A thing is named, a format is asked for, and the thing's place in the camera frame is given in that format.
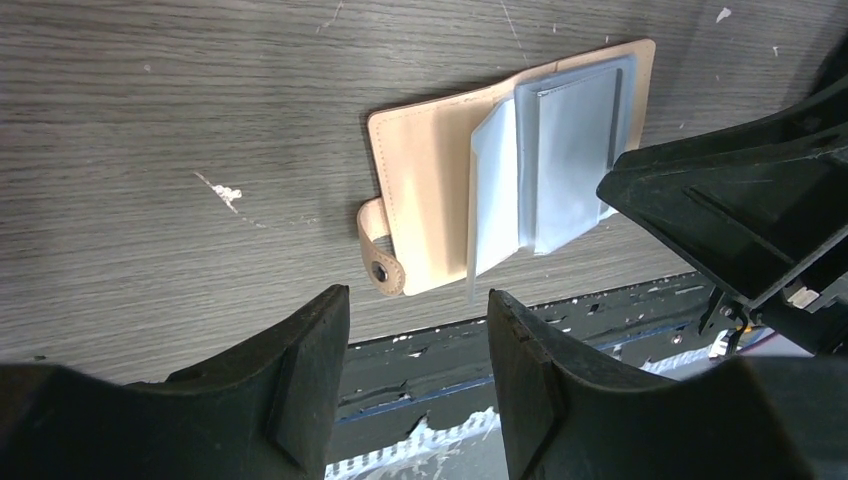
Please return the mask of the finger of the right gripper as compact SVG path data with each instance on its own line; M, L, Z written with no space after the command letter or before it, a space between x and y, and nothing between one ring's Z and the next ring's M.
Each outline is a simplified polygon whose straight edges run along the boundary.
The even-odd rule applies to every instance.
M737 302L847 271L847 83L757 121L629 151L598 197Z

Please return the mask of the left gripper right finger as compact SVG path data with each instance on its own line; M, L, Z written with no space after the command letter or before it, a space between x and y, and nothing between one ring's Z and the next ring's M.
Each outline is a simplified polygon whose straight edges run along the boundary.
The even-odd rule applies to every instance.
M768 390L769 359L684 381L645 372L489 294L488 338L513 479L811 479Z

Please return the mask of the beige leather card holder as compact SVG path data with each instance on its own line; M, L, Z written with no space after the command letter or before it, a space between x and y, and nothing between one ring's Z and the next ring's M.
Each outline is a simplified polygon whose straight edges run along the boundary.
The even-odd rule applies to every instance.
M549 254L609 217L596 190L639 146L655 52L650 39L608 46L371 114L380 194L357 226L375 287L473 285L514 253Z

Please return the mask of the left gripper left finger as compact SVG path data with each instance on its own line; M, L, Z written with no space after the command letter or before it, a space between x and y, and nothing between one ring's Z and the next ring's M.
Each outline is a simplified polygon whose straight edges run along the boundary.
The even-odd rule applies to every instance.
M333 285L160 383L57 364L1 368L5 479L320 479L350 330Z

